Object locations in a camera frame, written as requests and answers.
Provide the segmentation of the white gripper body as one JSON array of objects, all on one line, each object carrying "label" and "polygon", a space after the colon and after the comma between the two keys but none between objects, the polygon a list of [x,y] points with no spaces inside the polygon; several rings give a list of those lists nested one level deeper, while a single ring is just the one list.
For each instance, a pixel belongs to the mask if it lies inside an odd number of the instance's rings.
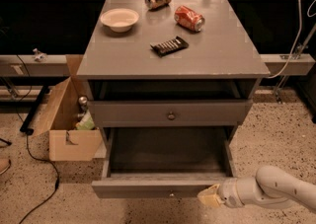
[{"label": "white gripper body", "polygon": [[241,208],[244,206],[237,191],[237,178],[229,178],[220,184],[218,195],[223,204],[230,208]]}]

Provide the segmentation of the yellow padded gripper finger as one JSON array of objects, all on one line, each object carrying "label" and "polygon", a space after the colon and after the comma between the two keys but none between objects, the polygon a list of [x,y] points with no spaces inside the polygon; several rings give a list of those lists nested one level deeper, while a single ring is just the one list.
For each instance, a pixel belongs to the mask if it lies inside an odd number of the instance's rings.
[{"label": "yellow padded gripper finger", "polygon": [[209,188],[206,188],[197,194],[198,200],[211,208],[218,208],[223,203],[224,200],[219,196],[218,190],[220,188],[220,184],[215,184]]}]

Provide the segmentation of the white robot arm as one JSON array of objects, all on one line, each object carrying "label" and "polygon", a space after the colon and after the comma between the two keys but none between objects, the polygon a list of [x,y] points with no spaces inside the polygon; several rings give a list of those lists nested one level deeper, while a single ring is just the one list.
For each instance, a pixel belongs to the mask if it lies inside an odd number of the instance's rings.
[{"label": "white robot arm", "polygon": [[284,209],[294,201],[316,212],[316,186],[275,166],[263,166],[253,177],[227,179],[202,190],[197,198],[212,208],[221,205],[241,208],[252,204],[268,209]]}]

